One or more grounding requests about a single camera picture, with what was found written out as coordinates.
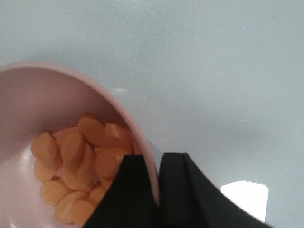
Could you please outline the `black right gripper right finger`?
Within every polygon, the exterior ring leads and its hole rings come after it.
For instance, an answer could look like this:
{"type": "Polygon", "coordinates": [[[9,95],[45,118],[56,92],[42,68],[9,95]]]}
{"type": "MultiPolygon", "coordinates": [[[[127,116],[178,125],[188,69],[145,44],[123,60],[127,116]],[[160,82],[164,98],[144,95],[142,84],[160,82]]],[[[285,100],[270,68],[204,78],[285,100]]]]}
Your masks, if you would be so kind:
{"type": "Polygon", "coordinates": [[[162,228],[267,228],[226,198],[187,153],[165,153],[159,169],[162,228]]]}

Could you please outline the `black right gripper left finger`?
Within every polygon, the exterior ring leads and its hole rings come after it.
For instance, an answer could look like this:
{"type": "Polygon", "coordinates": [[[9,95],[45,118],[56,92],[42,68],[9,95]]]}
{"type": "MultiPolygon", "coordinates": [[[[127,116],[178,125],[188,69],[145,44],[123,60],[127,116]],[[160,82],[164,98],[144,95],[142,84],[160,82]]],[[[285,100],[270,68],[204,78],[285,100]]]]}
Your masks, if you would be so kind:
{"type": "Polygon", "coordinates": [[[85,228],[154,228],[157,206],[141,155],[124,156],[111,187],[85,228]]]}

